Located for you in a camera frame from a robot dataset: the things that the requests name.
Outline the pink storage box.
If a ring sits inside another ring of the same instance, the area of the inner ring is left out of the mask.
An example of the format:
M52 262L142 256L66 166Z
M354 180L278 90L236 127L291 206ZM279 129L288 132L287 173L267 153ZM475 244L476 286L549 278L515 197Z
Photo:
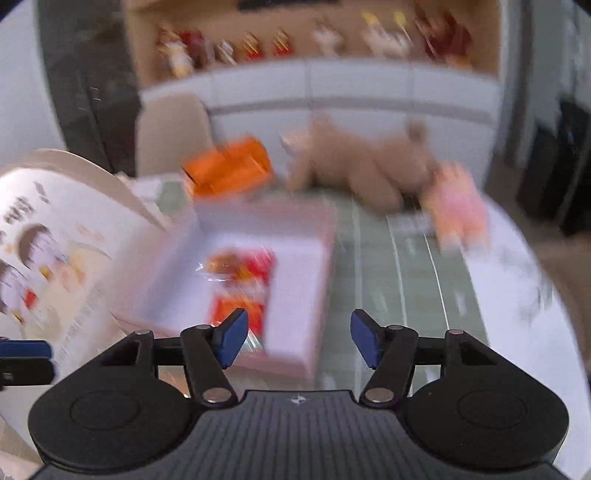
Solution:
M318 199L195 203L133 240L114 270L109 309L122 329L159 337L245 309L249 336L236 366L311 380L335 230L335 208Z

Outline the red snack packet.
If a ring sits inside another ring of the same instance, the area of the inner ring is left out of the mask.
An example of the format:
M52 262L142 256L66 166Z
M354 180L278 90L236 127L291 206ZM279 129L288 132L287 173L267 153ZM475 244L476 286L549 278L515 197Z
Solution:
M276 256L264 248L226 249L209 255L202 268L213 287L209 323L218 326L233 310L245 309L249 314L249 348L263 348L264 321L275 269Z

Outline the green checked tablecloth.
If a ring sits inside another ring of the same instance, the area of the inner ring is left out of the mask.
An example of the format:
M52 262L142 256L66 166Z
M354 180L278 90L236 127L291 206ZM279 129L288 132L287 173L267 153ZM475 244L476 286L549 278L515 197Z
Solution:
M205 262L228 250L276 258L263 347L243 351L228 372L237 390L360 391L370 371L349 336L356 309L426 337L487 337L463 256L442 255L417 214L375 215L322 191L185 207L143 257L121 316L160 336L206 323L221 284Z

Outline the cartoon printed white lid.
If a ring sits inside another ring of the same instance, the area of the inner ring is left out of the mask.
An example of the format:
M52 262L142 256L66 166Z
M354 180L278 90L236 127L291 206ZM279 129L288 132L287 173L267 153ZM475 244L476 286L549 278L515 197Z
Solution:
M58 377L114 343L108 303L162 225L118 177L40 149L1 171L1 335L44 340Z

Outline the pink plush toy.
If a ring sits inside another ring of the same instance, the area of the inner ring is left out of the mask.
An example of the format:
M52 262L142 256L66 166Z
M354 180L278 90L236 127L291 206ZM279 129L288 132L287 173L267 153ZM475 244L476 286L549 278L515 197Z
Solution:
M420 195L442 253L483 249L489 244L486 204L471 173L456 162L441 162Z

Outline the brown plush bear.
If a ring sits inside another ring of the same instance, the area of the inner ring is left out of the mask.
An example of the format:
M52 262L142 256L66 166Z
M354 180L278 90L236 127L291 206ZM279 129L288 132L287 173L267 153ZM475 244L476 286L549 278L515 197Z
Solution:
M438 168L427 144L427 128L418 120L408 121L404 133L372 139L319 115L308 127L280 140L293 157L288 191L312 186L342 189L380 213L402 210L405 197L428 187Z

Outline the orange snack bag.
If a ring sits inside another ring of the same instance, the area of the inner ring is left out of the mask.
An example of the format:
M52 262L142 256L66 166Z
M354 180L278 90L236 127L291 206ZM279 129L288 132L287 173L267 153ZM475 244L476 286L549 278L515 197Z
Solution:
M273 181L273 165L263 143L252 136L238 138L185 162L181 171L193 199L238 196Z

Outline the beige chair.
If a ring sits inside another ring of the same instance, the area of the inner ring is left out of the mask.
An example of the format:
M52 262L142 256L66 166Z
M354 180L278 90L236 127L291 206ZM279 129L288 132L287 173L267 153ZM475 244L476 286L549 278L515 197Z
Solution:
M214 149L211 122L194 93L173 93L148 100L136 120L137 177L174 173Z

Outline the wooden display shelf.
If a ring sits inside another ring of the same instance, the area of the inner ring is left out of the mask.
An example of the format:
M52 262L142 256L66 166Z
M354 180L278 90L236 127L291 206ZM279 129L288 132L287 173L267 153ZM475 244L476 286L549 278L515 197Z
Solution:
M293 58L387 58L497 75L498 1L125 1L139 84L170 80L166 42L200 69Z

